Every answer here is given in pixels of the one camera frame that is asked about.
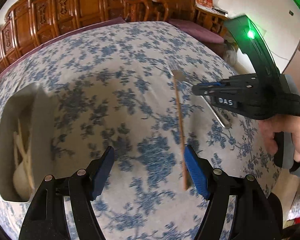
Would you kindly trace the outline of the person's right hand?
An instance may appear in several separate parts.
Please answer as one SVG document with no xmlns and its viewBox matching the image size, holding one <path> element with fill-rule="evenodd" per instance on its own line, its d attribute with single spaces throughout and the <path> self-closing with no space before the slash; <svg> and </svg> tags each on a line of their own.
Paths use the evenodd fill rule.
<svg viewBox="0 0 300 240">
<path fill-rule="evenodd" d="M 295 147 L 294 160 L 300 163 L 300 117 L 291 115 L 276 115 L 258 123 L 264 145 L 268 153 L 274 155 L 278 146 L 274 140 L 274 134 L 287 132 L 292 134 L 292 142 Z"/>
</svg>

